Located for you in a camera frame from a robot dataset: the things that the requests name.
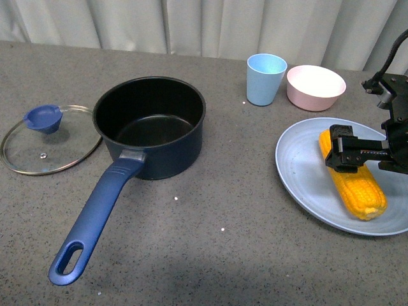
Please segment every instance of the pot lid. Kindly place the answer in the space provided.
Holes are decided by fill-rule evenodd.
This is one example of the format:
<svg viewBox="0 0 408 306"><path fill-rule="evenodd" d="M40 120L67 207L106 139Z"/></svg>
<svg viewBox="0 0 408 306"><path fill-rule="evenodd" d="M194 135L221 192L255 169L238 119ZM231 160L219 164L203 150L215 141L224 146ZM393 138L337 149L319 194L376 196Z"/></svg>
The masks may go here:
<svg viewBox="0 0 408 306"><path fill-rule="evenodd" d="M92 110L42 105L26 113L1 142L1 161L24 175L46 175L72 167L101 143Z"/></svg>

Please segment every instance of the saucepan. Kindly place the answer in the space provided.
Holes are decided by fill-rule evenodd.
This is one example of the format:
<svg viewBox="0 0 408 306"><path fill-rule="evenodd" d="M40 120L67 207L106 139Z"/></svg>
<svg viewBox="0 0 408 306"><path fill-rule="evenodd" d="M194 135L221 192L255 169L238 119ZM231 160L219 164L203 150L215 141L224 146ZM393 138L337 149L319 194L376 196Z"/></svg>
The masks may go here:
<svg viewBox="0 0 408 306"><path fill-rule="evenodd" d="M113 163L102 174L62 244L48 277L65 286L85 270L124 184L132 177L172 177L197 159L202 143L205 100L192 85L150 76L119 84L104 94L93 111ZM65 272L73 254L73 268Z"/></svg>

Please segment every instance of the countertop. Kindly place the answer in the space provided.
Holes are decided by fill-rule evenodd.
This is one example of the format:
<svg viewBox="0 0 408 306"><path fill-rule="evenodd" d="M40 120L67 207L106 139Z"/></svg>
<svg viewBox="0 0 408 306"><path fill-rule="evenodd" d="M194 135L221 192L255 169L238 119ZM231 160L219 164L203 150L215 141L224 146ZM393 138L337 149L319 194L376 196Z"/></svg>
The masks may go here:
<svg viewBox="0 0 408 306"><path fill-rule="evenodd" d="M105 144L53 175L1 163L0 304L407 305L408 234L333 228L301 208L277 172L277 141L301 120L336 117L381 131L388 111L360 85L372 73L337 73L345 94L307 112L289 102L286 78L271 105L248 103L245 61L0 42L2 139L35 106L93 108L142 76L189 82L207 104L196 162L172 178L132 178L69 286L53 285L48 269L112 162Z"/></svg>

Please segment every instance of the robotic arm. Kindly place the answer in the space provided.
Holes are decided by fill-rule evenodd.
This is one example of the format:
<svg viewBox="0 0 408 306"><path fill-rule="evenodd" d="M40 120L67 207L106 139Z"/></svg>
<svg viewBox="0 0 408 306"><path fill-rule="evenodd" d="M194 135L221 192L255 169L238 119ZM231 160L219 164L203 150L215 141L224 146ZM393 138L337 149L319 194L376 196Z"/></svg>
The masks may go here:
<svg viewBox="0 0 408 306"><path fill-rule="evenodd" d="M408 174L408 77L385 73L406 38L408 30L394 42L381 70L370 80L361 83L367 94L379 97L379 108L390 111L390 119L381 124L386 139L358 139L353 135L351 126L332 125L332 146L326 165L335 171L356 173L358 167L373 160L379 161L379 169Z"/></svg>

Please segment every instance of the corn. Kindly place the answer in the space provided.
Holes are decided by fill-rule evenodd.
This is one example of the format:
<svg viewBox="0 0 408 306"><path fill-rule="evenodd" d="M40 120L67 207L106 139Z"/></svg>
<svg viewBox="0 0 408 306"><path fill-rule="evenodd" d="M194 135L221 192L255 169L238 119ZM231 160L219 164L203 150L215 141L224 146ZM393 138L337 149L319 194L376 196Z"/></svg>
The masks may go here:
<svg viewBox="0 0 408 306"><path fill-rule="evenodd" d="M323 158L326 158L332 149L328 129L320 134L319 144ZM357 173L339 173L329 167L328 170L344 205L357 218L371 220L386 210L385 194L365 164Z"/></svg>

